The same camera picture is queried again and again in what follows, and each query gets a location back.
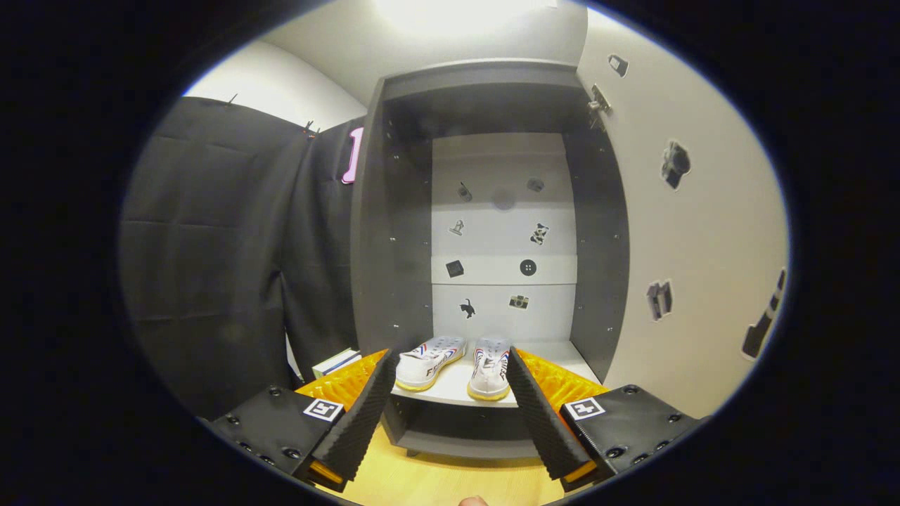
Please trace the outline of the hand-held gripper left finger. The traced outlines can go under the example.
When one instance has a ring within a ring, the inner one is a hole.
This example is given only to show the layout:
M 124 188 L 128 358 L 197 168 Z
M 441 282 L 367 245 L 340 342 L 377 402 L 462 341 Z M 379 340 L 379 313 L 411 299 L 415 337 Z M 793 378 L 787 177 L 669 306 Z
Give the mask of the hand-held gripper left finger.
M 396 352 L 383 349 L 295 391 L 271 385 L 210 429 L 292 478 L 343 492 L 390 399 L 396 367 Z

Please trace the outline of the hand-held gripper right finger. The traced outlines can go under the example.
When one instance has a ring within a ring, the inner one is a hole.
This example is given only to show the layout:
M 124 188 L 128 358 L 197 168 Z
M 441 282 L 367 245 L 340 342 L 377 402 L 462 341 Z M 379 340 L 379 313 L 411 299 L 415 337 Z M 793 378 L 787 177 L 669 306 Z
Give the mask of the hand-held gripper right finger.
M 700 425 L 643 387 L 608 389 L 522 349 L 509 350 L 508 381 L 538 457 L 565 492 L 637 467 Z

